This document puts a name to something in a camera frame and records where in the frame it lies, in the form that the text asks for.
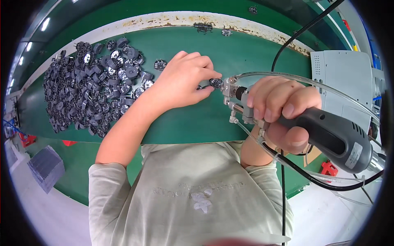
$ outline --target t-shirt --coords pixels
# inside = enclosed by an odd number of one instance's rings
[[[144,145],[130,186],[118,163],[89,169],[93,245],[188,246],[204,233],[282,235],[282,189],[276,165],[240,165],[229,143]],[[293,214],[286,201],[286,236]]]

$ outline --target finger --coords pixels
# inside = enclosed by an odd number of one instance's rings
[[[222,77],[221,73],[216,72],[208,68],[200,68],[200,78],[199,80],[209,80],[209,79],[220,79]]]
[[[173,57],[173,59],[181,59],[181,58],[184,58],[185,56],[187,56],[188,55],[188,53],[186,52],[186,51],[180,51],[180,52],[178,52],[174,57]]]
[[[201,90],[196,90],[195,92],[193,92],[195,104],[198,103],[199,101],[202,101],[202,100],[206,99],[207,97],[209,97],[211,92],[214,90],[215,90],[215,88],[213,88],[212,86],[207,86]]]
[[[301,88],[305,88],[305,86],[294,80],[288,80],[276,86],[267,97],[264,120],[271,123],[279,119],[282,114],[283,106],[291,95]]]
[[[283,107],[282,114],[287,119],[293,119],[310,107],[322,107],[320,93],[313,86],[302,88],[292,94]]]
[[[247,106],[248,107],[253,107],[253,98],[256,95],[258,89],[261,87],[261,85],[267,83],[269,80],[277,78],[277,76],[266,76],[264,78],[259,79],[249,90],[249,95],[248,95],[248,101],[247,101]]]
[[[258,120],[264,118],[266,111],[266,101],[269,93],[278,85],[286,82],[285,78],[274,78],[260,85],[255,96],[253,97],[253,117]]]
[[[199,52],[193,52],[193,53],[190,53],[187,56],[185,56],[185,59],[189,60],[189,59],[193,59],[193,58],[199,57],[199,56],[201,56],[201,54]]]
[[[301,153],[309,139],[309,134],[304,128],[295,126],[289,130],[278,122],[271,123],[266,134],[273,144],[292,154]]]
[[[193,62],[199,67],[206,68],[206,69],[214,69],[214,65],[211,59],[208,56],[199,56],[193,59]]]

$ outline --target black handle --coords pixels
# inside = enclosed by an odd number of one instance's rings
[[[312,107],[291,120],[281,115],[278,122],[289,129],[305,128],[309,142],[349,173],[359,173],[371,162],[373,149],[368,135],[348,119]]]

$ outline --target forearm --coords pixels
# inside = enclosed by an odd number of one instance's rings
[[[130,163],[149,126],[165,112],[155,100],[147,91],[134,102],[101,142],[96,163]]]
[[[252,129],[252,136],[257,139],[258,126]],[[275,149],[276,146],[265,136],[267,145]],[[241,147],[241,165],[247,166],[264,166],[272,161],[272,157],[268,155],[261,146],[259,146],[251,137],[248,137]]]

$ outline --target fingernail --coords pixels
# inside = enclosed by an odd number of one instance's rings
[[[261,120],[263,118],[258,109],[253,109],[253,116],[257,120]]]
[[[286,118],[289,118],[294,111],[294,106],[293,104],[287,104],[283,109],[282,109],[282,115]]]
[[[253,107],[253,96],[248,96],[248,97],[247,97],[247,103],[246,103],[246,105],[247,105],[248,107]]]
[[[301,141],[301,142],[292,142],[292,143],[290,143],[290,144],[291,144],[291,146],[294,146],[294,147],[300,147],[300,146],[302,146],[303,144],[305,144],[306,141],[307,141],[307,140]]]
[[[266,113],[264,115],[264,120],[271,123],[271,119],[272,119],[272,113],[271,110],[266,109]]]

